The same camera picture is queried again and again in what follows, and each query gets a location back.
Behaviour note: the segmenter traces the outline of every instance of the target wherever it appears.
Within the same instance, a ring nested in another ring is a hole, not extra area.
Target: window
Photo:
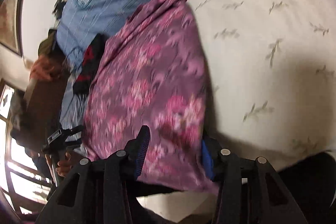
[[[40,211],[47,203],[51,181],[39,172],[25,148],[10,136],[11,99],[14,87],[0,81],[0,187],[18,213]]]

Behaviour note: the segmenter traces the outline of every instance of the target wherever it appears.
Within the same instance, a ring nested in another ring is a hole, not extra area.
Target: black clamp
[[[136,199],[135,187],[127,181],[141,174],[150,141],[150,131],[142,126],[138,136],[123,150],[105,160],[84,158],[58,186],[40,213],[36,224],[154,224]]]
[[[307,224],[292,194],[264,157],[239,158],[204,134],[202,161],[207,177],[220,183],[212,223]],[[247,178],[246,197],[242,196],[242,178]]]
[[[77,126],[73,129],[60,128],[47,139],[47,144],[42,147],[42,152],[51,156],[52,171],[53,177],[56,180],[56,187],[58,187],[63,180],[63,177],[59,176],[56,172],[56,168],[58,166],[57,163],[60,160],[63,160],[66,150],[77,148],[82,143],[81,139],[69,142],[66,140],[69,136],[75,135],[76,133],[82,132],[83,130],[83,126]]]
[[[62,18],[63,9],[66,3],[67,2],[63,0],[56,1],[54,10],[52,12],[53,15],[55,15],[56,20],[60,20]]]

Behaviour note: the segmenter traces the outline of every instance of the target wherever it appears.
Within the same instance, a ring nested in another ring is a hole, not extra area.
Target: fingers
[[[65,153],[65,156],[67,157],[68,160],[71,159],[71,153],[70,153],[69,151],[67,151],[67,152]]]
[[[57,167],[56,168],[56,172],[61,177],[66,177],[67,174],[70,172],[70,170],[71,170],[71,165],[70,166],[62,166],[62,167]]]
[[[31,68],[30,79],[52,81],[59,78],[61,72],[61,67],[56,67],[47,56],[40,56]]]
[[[56,172],[58,173],[58,175],[60,175],[61,177],[66,177],[67,174],[70,172],[71,170],[71,162],[70,162],[70,153],[66,152],[65,154],[67,160],[60,160],[57,165],[59,167],[56,168]]]

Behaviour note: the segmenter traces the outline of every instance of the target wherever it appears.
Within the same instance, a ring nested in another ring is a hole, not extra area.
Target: picture frame
[[[21,12],[23,0],[4,0],[0,5],[0,47],[22,57]]]

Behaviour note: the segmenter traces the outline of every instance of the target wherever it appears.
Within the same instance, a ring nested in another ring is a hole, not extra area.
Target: black handle
[[[52,172],[54,175],[53,177],[55,178],[56,187],[58,187],[64,179],[63,177],[58,175],[58,173],[56,172],[56,168],[58,167],[57,163],[60,161],[59,153],[58,152],[52,153],[50,157],[51,157]]]
[[[83,125],[76,126],[72,129],[70,129],[69,136],[72,136],[72,135],[75,135],[76,133],[82,132],[82,131],[84,131],[84,129],[85,129],[85,126],[83,126]]]

